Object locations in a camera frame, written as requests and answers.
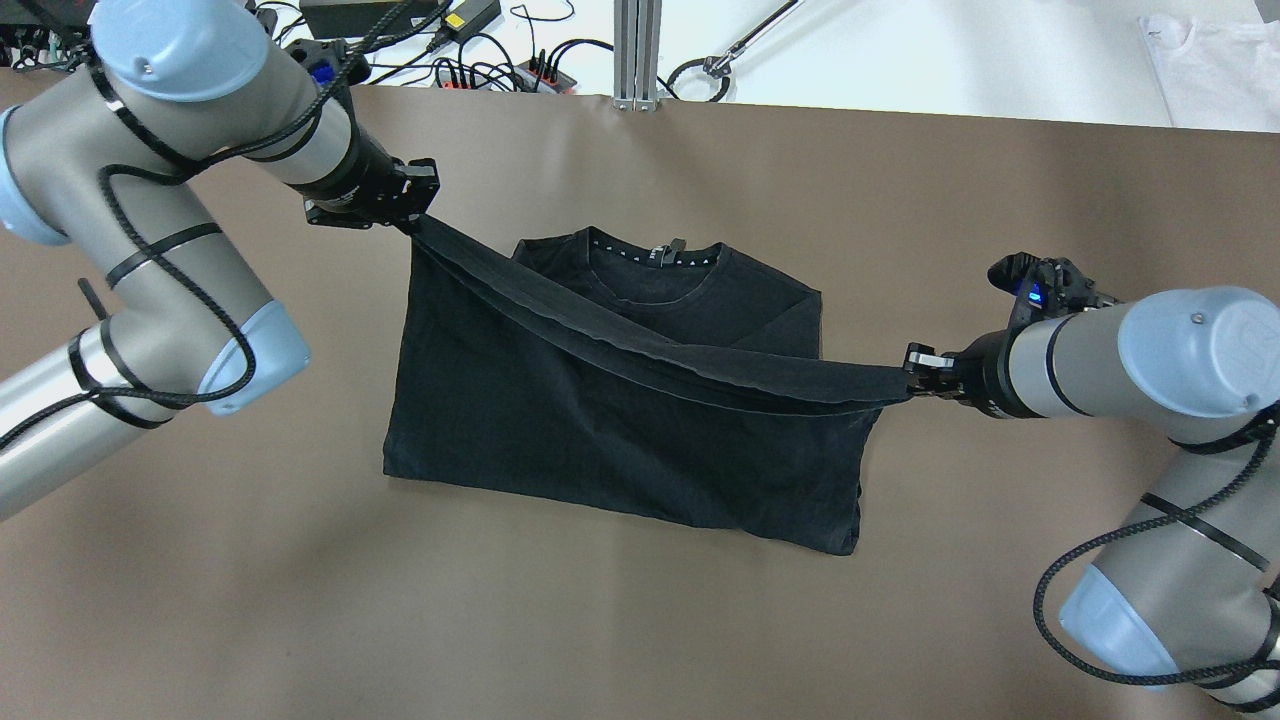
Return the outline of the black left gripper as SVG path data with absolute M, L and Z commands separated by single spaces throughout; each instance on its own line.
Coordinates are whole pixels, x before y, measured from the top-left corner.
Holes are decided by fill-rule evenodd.
M 333 172 L 305 186 L 305 219 L 310 225 L 393 225 L 410 232 L 439 188 L 434 159 L 403 161 L 371 136 L 360 135 Z

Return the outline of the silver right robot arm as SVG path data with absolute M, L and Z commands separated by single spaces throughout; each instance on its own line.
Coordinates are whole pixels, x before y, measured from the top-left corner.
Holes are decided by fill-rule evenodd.
M 1129 304 L 1020 284 L 1006 329 L 909 345 L 914 392 L 998 419 L 1126 419 L 1171 450 L 1112 530 L 1036 584 L 1041 638 L 1117 685 L 1277 716 L 1277 306 L 1235 286 Z

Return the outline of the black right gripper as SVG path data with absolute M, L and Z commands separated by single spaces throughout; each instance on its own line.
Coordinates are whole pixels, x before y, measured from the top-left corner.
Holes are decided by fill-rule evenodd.
M 908 345 L 902 370 L 913 396 L 946 398 L 966 406 L 1009 406 L 1004 387 L 1010 340 L 1006 334 L 983 334 L 961 351 L 941 352 L 919 342 Z

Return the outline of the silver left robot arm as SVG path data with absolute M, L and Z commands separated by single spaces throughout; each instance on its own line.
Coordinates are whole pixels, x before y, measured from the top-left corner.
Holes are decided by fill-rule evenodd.
M 404 232 L 439 179 L 393 158 L 243 1 L 100 1 L 84 64 L 3 113 L 3 225 L 78 247 L 122 302 L 3 383 L 3 516 L 178 413 L 225 416 L 310 361 L 189 187 L 246 158 L 308 219 Z

